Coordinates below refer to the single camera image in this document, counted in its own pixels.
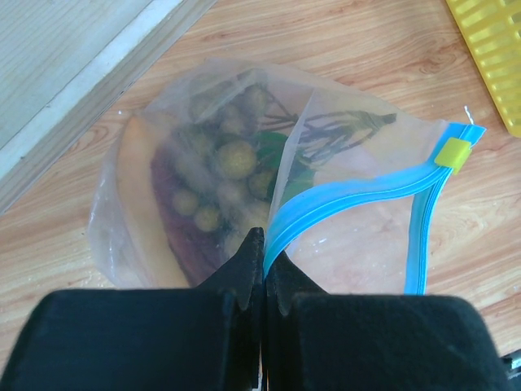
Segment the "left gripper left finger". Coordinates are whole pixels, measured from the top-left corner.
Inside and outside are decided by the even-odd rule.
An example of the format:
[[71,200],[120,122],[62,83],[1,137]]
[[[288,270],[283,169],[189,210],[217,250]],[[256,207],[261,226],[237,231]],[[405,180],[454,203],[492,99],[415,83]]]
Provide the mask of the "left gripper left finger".
[[4,390],[253,390],[264,233],[194,288],[66,289],[34,308]]

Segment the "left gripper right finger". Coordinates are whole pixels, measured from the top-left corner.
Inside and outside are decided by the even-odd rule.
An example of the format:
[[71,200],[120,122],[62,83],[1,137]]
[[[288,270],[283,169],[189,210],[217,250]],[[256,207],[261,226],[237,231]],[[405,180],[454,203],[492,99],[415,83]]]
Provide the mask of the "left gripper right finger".
[[287,255],[265,280],[268,390],[517,390],[479,312],[450,296],[344,295]]

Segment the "clear zip top bag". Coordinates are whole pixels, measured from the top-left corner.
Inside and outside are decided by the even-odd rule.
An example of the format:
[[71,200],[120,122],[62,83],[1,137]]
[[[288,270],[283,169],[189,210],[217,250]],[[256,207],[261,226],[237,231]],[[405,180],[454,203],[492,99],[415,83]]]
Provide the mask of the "clear zip top bag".
[[[285,254],[328,292],[423,294],[437,201],[483,137],[484,128],[425,121],[336,81],[287,66],[237,59],[210,59],[193,68],[133,116],[150,121],[169,116],[170,124],[180,127],[190,123],[194,97],[210,94],[224,103],[253,85],[266,87],[302,119],[351,109],[396,114],[396,122],[371,140],[318,168],[310,188],[286,198],[282,194],[289,160],[302,125],[294,127],[282,154],[267,227],[249,229],[263,230],[264,270]],[[88,234],[99,269],[116,286],[147,288],[132,269],[134,251],[116,188],[116,153],[124,130],[103,162]],[[228,260],[245,237],[222,244]]]

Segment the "longan fruit bunch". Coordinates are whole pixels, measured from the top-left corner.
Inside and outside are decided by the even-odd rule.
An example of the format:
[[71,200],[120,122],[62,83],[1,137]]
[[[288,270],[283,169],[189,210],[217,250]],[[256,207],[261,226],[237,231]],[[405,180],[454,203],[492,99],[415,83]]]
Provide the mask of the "longan fruit bunch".
[[313,185],[333,156],[371,140],[396,122],[394,112],[324,112],[302,119],[264,86],[253,85],[218,103],[194,97],[190,123],[173,131],[171,167],[178,181],[169,207],[196,232],[223,244],[241,242],[250,228],[267,227],[282,154],[301,124],[290,158],[286,198]]

